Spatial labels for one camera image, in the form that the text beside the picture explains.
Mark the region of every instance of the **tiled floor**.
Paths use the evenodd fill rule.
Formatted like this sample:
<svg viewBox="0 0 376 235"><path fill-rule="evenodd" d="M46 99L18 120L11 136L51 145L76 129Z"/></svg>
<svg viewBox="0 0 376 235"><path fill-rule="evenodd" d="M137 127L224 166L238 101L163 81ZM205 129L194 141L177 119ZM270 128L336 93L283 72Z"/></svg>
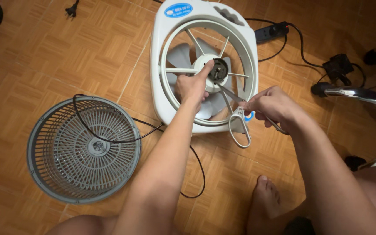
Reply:
<svg viewBox="0 0 376 235"><path fill-rule="evenodd" d="M80 214L120 211L129 183L110 198L91 205L66 205L34 184L25 163L25 146L36 120L75 93L98 95L154 125L149 78L150 34L159 3L152 0L81 0L78 16L66 20L73 0L0 0L0 234L43 234ZM306 59L321 64L347 53L363 66L367 86L376 84L376 67L364 66L364 53L376 47L376 1L221 0L244 17L288 21L304 34ZM250 22L258 29L264 24ZM258 45L259 58L278 51L283 39ZM376 109L350 99L320 99L310 87L323 71L302 66L298 34L277 57L259 64L259 90L279 85L308 111L341 156L376 156ZM351 76L360 84L358 72ZM149 127L139 125L142 134ZM175 224L189 234L241 234L256 178L273 179L285 210L305 198L291 138L250 122L252 146L238 148L228 133L194 136L192 145L206 172L206 189L196 200L181 197ZM143 165L160 133L143 139ZM202 176L193 154L182 191L195 195Z"/></svg>

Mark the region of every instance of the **hand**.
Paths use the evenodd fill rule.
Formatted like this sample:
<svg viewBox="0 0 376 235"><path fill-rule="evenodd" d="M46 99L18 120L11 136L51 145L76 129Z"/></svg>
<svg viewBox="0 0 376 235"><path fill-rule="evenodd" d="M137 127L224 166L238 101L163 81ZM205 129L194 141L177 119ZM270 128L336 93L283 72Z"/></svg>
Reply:
<svg viewBox="0 0 376 235"><path fill-rule="evenodd" d="M203 69L193 77L179 75L176 79L175 92L180 95L181 104L192 103L196 112L201 108L201 101L208 97L206 92L206 79L213 69L214 61L210 60Z"/></svg>
<svg viewBox="0 0 376 235"><path fill-rule="evenodd" d="M248 102L240 102L239 106L243 107L245 115L255 111L256 119L265 120L265 127L272 126L266 115L275 123L281 123L281 128L287 132L288 124L297 116L307 116L306 112L278 86L259 92Z"/></svg>

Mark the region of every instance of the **bare foot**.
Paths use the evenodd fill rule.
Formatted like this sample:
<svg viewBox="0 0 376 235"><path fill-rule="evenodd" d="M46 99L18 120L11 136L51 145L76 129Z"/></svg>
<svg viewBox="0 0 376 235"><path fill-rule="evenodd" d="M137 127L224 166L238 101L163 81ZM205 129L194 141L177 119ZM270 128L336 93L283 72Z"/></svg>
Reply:
<svg viewBox="0 0 376 235"><path fill-rule="evenodd" d="M257 228L262 226L265 221L279 216L280 209L277 188L266 176L259 176L252 194L246 234L257 234Z"/></svg>

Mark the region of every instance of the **gray fan grille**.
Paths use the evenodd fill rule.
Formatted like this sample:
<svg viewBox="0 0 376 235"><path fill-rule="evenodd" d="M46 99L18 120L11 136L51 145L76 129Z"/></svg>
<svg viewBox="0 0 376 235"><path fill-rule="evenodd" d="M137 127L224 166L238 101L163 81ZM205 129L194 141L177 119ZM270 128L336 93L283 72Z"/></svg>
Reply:
<svg viewBox="0 0 376 235"><path fill-rule="evenodd" d="M107 99L78 97L76 106L87 126L102 138L139 137L132 118ZM140 140L115 144L92 136L68 99L48 110L34 126L27 163L34 181L48 195L67 203L90 203L110 196L127 182L140 151Z"/></svg>

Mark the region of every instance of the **silver scissors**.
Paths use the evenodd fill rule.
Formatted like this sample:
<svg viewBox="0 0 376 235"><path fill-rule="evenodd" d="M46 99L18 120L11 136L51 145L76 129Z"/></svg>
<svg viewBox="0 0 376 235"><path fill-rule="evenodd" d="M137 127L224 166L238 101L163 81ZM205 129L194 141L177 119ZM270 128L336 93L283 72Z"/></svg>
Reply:
<svg viewBox="0 0 376 235"><path fill-rule="evenodd" d="M222 85L218 84L217 85L220 87L220 89L226 93L231 99L233 99L235 102L239 103L239 102L242 102L242 101L245 101L244 99L238 97L236 94L234 94L231 90L223 87ZM223 95L223 98L224 100L226 101L227 103L227 106L229 107L230 105L228 104L228 100L226 99L226 97ZM230 135L232 136L234 142L236 142L237 146L241 147L241 148L247 148L249 147L250 145L250 135L249 135L249 132L248 132L248 129L247 129L247 126L246 126L246 123L244 121L244 109L242 107L237 107L236 110L232 111L232 109L230 108L229 109L229 112L231 114L231 117L230 119L228 120L228 129L230 131ZM266 119L272 124L272 126L275 127L275 129L279 132L281 132L282 134L284 135L289 135L286 131L284 131L280 126L278 126L274 121L272 121L272 119L270 119L268 116L266 116ZM233 133L232 133L232 128L231 128L231 122L233 119L240 119L241 123L242 123L242 126L243 126L243 130L244 130L244 133L246 134L246 138L247 138L247 141L248 141L248 145L247 146L243 146L241 145L237 140L236 138L233 136Z"/></svg>

